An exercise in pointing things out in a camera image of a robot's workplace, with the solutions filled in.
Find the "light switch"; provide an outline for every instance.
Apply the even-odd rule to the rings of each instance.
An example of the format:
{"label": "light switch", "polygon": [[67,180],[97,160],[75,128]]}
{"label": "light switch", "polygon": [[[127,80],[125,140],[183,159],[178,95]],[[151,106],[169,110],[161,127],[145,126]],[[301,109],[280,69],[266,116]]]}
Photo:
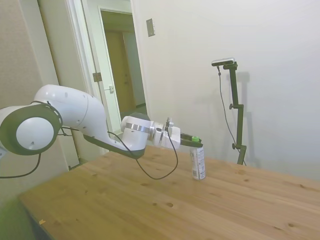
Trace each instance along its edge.
{"label": "light switch", "polygon": [[151,19],[146,21],[146,28],[148,30],[148,36],[149,37],[152,37],[152,36],[156,35],[155,23],[154,23],[154,19],[153,18],[151,18]]}

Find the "robotic arm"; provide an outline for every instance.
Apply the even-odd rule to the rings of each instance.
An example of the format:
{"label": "robotic arm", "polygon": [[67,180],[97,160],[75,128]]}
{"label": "robotic arm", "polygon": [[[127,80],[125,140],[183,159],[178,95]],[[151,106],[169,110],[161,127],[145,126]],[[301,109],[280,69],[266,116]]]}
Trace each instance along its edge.
{"label": "robotic arm", "polygon": [[45,85],[30,105],[0,109],[0,159],[7,152],[25,156],[43,153],[55,142],[62,126],[79,130],[92,144],[135,159],[143,156],[147,140],[165,148],[202,146],[201,142],[191,142],[191,136],[181,133],[169,118],[161,124],[141,113],[123,119],[123,143],[113,140],[98,99],[73,88]]}

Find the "white wall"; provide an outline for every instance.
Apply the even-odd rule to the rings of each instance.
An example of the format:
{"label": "white wall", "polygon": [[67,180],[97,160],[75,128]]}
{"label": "white wall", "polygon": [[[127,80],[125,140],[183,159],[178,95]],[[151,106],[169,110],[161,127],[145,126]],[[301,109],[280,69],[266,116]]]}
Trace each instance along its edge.
{"label": "white wall", "polygon": [[[87,91],[73,28],[65,0],[39,0],[39,8],[60,85]],[[86,161],[101,155],[100,148],[74,132],[78,156]]]}
{"label": "white wall", "polygon": [[[54,84],[42,79],[23,10],[19,0],[0,1],[0,108],[27,105],[39,88],[48,83]],[[0,160],[0,176],[25,174],[36,166],[37,160],[38,156],[8,153]],[[34,173],[16,179],[0,179],[1,240],[36,239],[17,196],[67,171],[57,140],[42,154]]]}
{"label": "white wall", "polygon": [[[320,180],[320,1],[133,0],[147,110],[237,162],[212,60],[235,57],[248,165]],[[156,35],[148,37],[146,20]],[[229,74],[222,93],[231,130]]]}
{"label": "white wall", "polygon": [[[28,35],[30,37],[41,80],[44,85],[59,85],[38,2],[37,0],[19,1],[28,28]],[[78,165],[79,159],[73,138],[59,136],[58,139],[68,166],[74,167]]]}
{"label": "white wall", "polygon": [[146,100],[140,71],[136,35],[132,32],[124,32],[123,39],[127,53],[135,104],[145,104]]}

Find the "wood grain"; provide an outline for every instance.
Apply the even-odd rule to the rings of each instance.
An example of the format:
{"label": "wood grain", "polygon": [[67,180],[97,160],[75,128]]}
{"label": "wood grain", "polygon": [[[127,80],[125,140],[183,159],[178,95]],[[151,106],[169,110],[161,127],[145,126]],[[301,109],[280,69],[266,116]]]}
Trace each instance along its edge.
{"label": "wood grain", "polygon": [[[20,196],[56,240],[319,240],[320,182],[207,158],[192,178],[148,178],[136,161],[108,153]],[[172,150],[148,147],[141,164],[160,177]]]}

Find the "spray can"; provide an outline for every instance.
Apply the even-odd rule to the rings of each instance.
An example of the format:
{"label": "spray can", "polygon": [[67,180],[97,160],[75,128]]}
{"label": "spray can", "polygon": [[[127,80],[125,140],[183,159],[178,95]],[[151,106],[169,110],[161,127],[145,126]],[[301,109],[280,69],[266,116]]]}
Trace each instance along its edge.
{"label": "spray can", "polygon": [[[199,142],[199,137],[193,136],[192,142]],[[192,176],[196,180],[206,177],[205,152],[203,147],[190,147],[192,161]]]}

